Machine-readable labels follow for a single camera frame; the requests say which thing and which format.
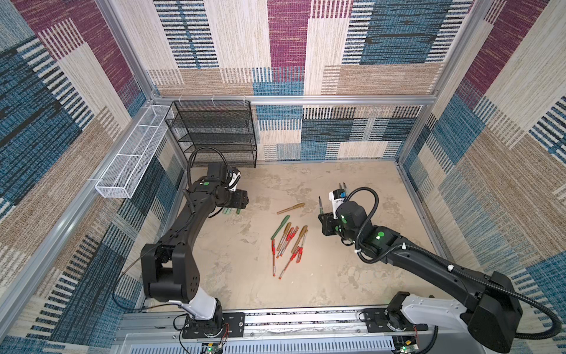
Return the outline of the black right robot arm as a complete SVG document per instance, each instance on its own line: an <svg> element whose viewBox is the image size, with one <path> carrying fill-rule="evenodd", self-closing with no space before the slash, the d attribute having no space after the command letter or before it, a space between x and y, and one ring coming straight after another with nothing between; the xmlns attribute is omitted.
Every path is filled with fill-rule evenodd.
<svg viewBox="0 0 566 354"><path fill-rule="evenodd" d="M466 308L458 318L476 341L494 351L509 351L523 315L518 300L469 278L511 291L507 276L498 272L489 276L457 264L450 271L450 262L432 253L426 255L424 249L384 226L365 225L361 244L368 259L405 269L451 295Z"/></svg>

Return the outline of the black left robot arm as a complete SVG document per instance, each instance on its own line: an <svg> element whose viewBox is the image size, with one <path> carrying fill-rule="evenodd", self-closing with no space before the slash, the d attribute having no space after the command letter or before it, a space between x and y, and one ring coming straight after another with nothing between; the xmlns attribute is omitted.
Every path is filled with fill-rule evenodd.
<svg viewBox="0 0 566 354"><path fill-rule="evenodd" d="M186 204L172 226L141 251L147 298L178 305L200 321L212 320L221 311L219 301L200 287L193 249L205 221L217 208L246 208L248 192L237 189L240 177L237 168L215 162L209 164L206 175L184 191Z"/></svg>

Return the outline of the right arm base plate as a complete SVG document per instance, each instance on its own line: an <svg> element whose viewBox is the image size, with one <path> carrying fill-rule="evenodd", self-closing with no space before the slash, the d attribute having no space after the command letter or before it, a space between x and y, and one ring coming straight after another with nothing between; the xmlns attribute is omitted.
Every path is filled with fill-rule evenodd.
<svg viewBox="0 0 566 354"><path fill-rule="evenodd" d="M401 311L389 311L383 307L364 308L358 314L358 319L366 325L369 333L420 332L429 329L427 324L409 322Z"/></svg>

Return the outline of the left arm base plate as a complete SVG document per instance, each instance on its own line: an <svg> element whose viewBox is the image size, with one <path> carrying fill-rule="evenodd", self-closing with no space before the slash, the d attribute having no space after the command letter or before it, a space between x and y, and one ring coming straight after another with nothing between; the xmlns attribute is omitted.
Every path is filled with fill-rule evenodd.
<svg viewBox="0 0 566 354"><path fill-rule="evenodd" d="M226 333L228 338L244 335L246 315L243 312L228 312L215 315L210 320L186 319L181 332L182 339L220 339Z"/></svg>

